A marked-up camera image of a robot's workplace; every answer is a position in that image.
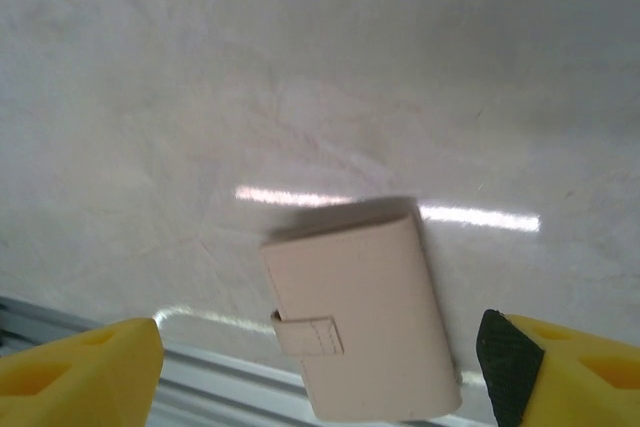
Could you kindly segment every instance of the wallet strap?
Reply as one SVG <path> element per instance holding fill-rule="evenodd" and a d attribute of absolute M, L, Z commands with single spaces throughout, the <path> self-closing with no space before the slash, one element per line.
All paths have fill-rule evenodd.
<path fill-rule="evenodd" d="M 282 320 L 276 311 L 271 315 L 282 351 L 293 357 L 341 355 L 342 344 L 331 317 L 321 319 Z"/>

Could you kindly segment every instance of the pink leather wallet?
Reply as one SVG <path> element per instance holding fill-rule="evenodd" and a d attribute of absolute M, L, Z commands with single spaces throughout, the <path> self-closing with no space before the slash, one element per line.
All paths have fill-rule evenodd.
<path fill-rule="evenodd" d="M 327 421 L 438 417 L 461 403 L 411 215 L 262 247 L 282 350 Z"/>

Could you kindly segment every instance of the black rubber pad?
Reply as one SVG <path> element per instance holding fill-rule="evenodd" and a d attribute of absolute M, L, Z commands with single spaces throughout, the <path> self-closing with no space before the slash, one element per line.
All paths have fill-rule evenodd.
<path fill-rule="evenodd" d="M 476 353 L 500 427 L 522 423 L 544 350 L 497 310 L 482 316 Z"/>

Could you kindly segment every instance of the wallet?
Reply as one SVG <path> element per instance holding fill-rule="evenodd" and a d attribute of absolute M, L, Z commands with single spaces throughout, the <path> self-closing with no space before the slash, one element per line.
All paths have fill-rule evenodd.
<path fill-rule="evenodd" d="M 315 415 L 426 420 L 460 389 L 412 215 L 307 232 L 261 249 L 271 320 L 297 359 Z"/>

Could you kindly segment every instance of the white surface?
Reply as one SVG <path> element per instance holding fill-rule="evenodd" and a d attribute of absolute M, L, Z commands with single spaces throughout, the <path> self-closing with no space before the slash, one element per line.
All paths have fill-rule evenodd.
<path fill-rule="evenodd" d="M 486 308 L 640 343 L 638 2 L 0 0 L 0 294 L 287 366 L 238 189 L 410 194 L 462 369 Z"/>

